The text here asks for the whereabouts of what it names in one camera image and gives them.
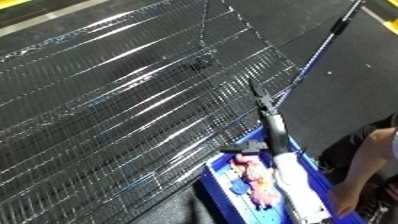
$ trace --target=person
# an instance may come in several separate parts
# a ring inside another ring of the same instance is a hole
[[[398,158],[397,127],[395,112],[346,135],[316,158],[324,172],[345,170],[341,182],[328,195],[335,215],[344,217],[356,210],[367,223],[376,224],[397,205],[398,174],[378,186],[368,182],[389,161]]]

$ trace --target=hand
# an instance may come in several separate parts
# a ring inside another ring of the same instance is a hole
[[[386,191],[392,198],[394,198],[395,201],[398,202],[398,185],[389,184]]]
[[[329,191],[329,200],[335,211],[335,214],[343,218],[355,210],[360,191],[355,190],[346,183],[342,182],[333,186]]]

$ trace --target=yellow stripe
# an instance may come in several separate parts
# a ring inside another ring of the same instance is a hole
[[[395,19],[394,21],[385,22],[384,26],[386,26],[388,29],[390,29],[395,34],[398,34],[398,19]]]
[[[389,1],[391,4],[395,5],[395,7],[398,7],[398,0],[387,0]]]
[[[29,1],[32,0],[0,0],[0,9],[5,9]]]

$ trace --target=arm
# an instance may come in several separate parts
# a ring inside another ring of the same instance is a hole
[[[330,191],[332,206],[342,217],[355,210],[359,195],[369,178],[394,158],[392,142],[396,128],[372,132],[358,149],[346,179]]]

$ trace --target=sleeve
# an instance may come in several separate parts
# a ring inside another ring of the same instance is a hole
[[[398,159],[398,131],[395,132],[394,139],[392,140],[392,150],[395,158]]]

